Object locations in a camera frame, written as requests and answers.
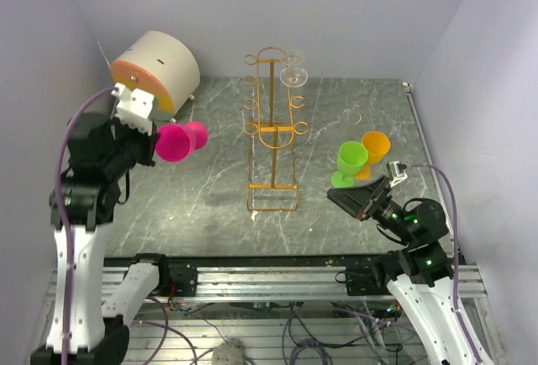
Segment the orange plastic goblet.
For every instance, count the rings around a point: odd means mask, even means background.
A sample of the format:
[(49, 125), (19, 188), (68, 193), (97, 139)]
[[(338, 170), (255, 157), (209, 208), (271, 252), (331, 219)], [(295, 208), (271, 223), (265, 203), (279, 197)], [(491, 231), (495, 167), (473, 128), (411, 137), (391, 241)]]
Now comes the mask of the orange plastic goblet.
[(390, 151), (390, 139), (382, 132), (368, 131), (362, 138), (361, 143), (367, 150), (368, 158), (362, 169), (354, 175), (356, 180), (367, 180), (372, 173), (372, 166), (378, 164)]

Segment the clear round wine glass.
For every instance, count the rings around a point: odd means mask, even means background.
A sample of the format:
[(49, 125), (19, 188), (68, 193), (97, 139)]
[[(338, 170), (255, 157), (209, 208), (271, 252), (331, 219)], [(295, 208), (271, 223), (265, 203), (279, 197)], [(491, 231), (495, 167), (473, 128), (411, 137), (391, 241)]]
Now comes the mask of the clear round wine glass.
[(284, 57), (281, 59), (286, 66), (300, 66), (304, 63), (304, 60), (304, 53), (297, 49), (285, 50)]

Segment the clear glass tumbler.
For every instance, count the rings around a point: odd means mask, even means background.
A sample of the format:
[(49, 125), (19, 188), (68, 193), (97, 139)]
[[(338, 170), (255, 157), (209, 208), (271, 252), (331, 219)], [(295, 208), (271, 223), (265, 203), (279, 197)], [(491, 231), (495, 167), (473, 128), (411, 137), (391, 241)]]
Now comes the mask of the clear glass tumbler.
[(342, 112), (343, 132), (347, 137), (355, 137), (356, 132), (360, 129), (362, 122), (362, 113), (353, 108), (346, 108)]

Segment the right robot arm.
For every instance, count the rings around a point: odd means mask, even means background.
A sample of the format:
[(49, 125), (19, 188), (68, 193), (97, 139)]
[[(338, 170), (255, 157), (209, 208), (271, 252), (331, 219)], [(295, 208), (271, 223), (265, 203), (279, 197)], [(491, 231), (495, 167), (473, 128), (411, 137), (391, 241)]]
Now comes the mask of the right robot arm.
[(331, 188), (329, 201), (351, 217), (375, 220), (398, 237), (402, 249), (381, 255), (370, 281), (391, 294), (417, 332), (431, 364), (490, 364), (458, 295), (458, 266), (440, 245), (449, 230), (442, 206), (414, 198), (412, 209), (397, 204), (391, 181), (382, 176), (362, 187)]

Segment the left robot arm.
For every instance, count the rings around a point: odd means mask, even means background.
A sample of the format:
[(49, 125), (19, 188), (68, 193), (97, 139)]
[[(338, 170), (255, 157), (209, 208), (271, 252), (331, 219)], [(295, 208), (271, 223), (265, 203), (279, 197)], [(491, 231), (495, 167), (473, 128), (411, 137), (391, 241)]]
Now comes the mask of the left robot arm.
[(50, 195), (50, 222), (57, 253), (55, 310), (33, 364), (120, 364), (133, 320), (146, 298), (171, 287), (162, 254), (139, 254), (123, 281), (103, 298), (104, 253), (114, 209), (128, 199), (119, 186), (136, 165), (154, 166), (159, 135), (104, 114), (72, 119), (61, 149), (67, 167), (57, 167)]

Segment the magenta plastic goblet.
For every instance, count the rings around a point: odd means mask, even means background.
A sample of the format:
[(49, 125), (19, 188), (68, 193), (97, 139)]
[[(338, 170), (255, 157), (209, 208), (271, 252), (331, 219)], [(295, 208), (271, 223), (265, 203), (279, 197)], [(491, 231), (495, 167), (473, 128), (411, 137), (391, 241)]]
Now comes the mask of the magenta plastic goblet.
[(195, 150), (204, 148), (209, 138), (206, 127), (197, 121), (165, 124), (158, 129), (158, 134), (156, 154), (170, 163), (180, 162)]

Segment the clear flute wine glass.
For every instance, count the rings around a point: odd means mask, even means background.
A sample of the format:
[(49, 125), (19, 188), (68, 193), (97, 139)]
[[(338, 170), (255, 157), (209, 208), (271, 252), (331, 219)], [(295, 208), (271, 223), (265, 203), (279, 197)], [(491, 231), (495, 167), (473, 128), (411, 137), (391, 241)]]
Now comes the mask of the clear flute wine glass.
[(301, 67), (287, 66), (281, 70), (279, 78), (285, 87), (298, 88), (306, 84), (309, 74)]

